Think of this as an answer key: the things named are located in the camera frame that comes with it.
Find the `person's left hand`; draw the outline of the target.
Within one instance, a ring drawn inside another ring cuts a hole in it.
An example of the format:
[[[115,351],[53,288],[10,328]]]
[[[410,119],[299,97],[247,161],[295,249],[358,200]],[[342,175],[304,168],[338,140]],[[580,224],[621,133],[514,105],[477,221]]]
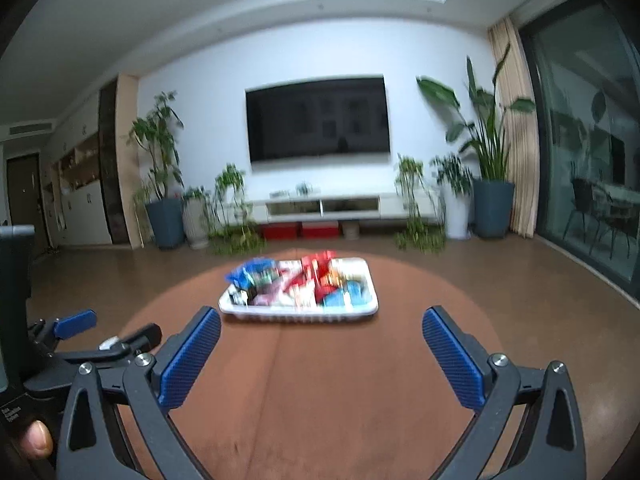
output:
[[[46,460],[53,452],[53,440],[48,427],[41,420],[34,420],[13,444],[26,460]]]

